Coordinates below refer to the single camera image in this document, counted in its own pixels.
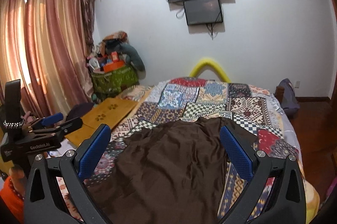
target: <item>blue clamp handle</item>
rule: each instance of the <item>blue clamp handle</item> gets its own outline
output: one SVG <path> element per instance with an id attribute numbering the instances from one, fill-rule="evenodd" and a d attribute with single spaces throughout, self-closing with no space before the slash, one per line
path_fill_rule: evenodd
<path id="1" fill-rule="evenodd" d="M 253 162 L 243 150 L 237 138 L 239 137 L 234 136 L 226 126 L 220 129 L 220 142 L 225 148 L 230 162 L 234 165 L 240 178 L 249 182 L 253 178 Z"/>
<path id="2" fill-rule="evenodd" d="M 106 124 L 101 124 L 89 139 L 85 139 L 77 148 L 75 169 L 80 181 L 92 176 L 103 153 L 111 139 L 111 129 Z"/>
<path id="3" fill-rule="evenodd" d="M 57 123 L 59 121 L 63 120 L 63 114 L 62 113 L 57 113 L 52 116 L 48 116 L 42 119 L 41 124 L 43 126 L 51 126 L 54 123 Z"/>

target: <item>power cord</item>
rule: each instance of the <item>power cord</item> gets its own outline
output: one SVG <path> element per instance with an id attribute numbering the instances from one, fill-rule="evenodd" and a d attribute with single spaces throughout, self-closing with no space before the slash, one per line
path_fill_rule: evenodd
<path id="1" fill-rule="evenodd" d="M 209 35 L 211 36 L 212 41 L 218 35 L 218 33 L 216 33 L 216 35 L 214 36 L 213 29 L 215 27 L 216 21 L 218 20 L 220 14 L 221 14 L 221 11 L 222 11 L 222 9 L 220 9 L 220 12 L 219 12 L 218 16 L 215 19 L 215 23 L 211 23 L 210 26 L 209 26 L 209 24 L 206 24 L 206 27 L 207 27 L 208 31 L 210 32 Z"/>
<path id="2" fill-rule="evenodd" d="M 185 15 L 185 8 L 182 7 L 177 13 L 176 13 L 176 17 L 177 19 L 182 19 Z"/>
<path id="3" fill-rule="evenodd" d="M 183 4 L 178 4 L 178 2 L 175 2 L 175 3 L 173 3 L 173 4 L 175 4 L 175 5 L 177 5 L 177 6 L 180 6 L 180 7 L 183 7 L 183 6 L 184 6 Z"/>

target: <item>patchwork quilt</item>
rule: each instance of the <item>patchwork quilt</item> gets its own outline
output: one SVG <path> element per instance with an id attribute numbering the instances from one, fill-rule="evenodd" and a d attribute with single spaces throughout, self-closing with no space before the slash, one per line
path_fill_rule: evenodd
<path id="1" fill-rule="evenodd" d="M 111 142 L 94 175 L 85 180 L 90 187 L 106 179 L 114 167 L 114 160 L 125 149 L 123 138 L 131 136 L 143 127 L 154 128 L 158 124 L 181 119 L 194 122 L 199 117 L 227 117 L 258 136 L 254 149 L 263 149 L 273 157 L 285 158 L 298 151 L 286 143 L 282 132 L 284 112 L 279 102 L 268 90 L 247 84 L 232 84 L 198 78 L 177 78 L 160 82 L 140 105 L 135 115 L 112 131 Z M 218 218 L 222 218 L 236 201 L 246 181 L 240 179 L 231 163 L 227 166 L 223 196 Z M 271 190 L 269 179 L 250 219 L 257 217 Z"/>

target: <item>pink curtain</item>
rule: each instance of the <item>pink curtain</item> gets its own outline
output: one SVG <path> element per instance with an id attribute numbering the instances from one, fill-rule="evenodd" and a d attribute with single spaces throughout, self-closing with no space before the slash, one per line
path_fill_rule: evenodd
<path id="1" fill-rule="evenodd" d="M 0 105 L 3 105 L 5 103 L 5 98 L 3 96 L 1 81 L 0 81 Z"/>
<path id="2" fill-rule="evenodd" d="M 94 32 L 95 22 L 95 0 L 81 0 L 81 11 L 84 28 L 85 43 L 88 52 L 92 52 L 94 40 L 92 34 Z"/>
<path id="3" fill-rule="evenodd" d="M 66 115 L 90 100 L 80 0 L 0 0 L 0 12 L 1 84 L 21 79 L 25 110 Z"/>

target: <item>brown cloth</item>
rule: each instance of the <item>brown cloth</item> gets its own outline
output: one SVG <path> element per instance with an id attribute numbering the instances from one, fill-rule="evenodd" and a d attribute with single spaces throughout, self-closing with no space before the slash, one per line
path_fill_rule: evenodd
<path id="1" fill-rule="evenodd" d="M 88 190 L 114 224 L 212 224 L 224 190 L 227 153 L 219 132 L 227 118 L 199 118 L 143 128 L 126 139 L 113 174 Z"/>

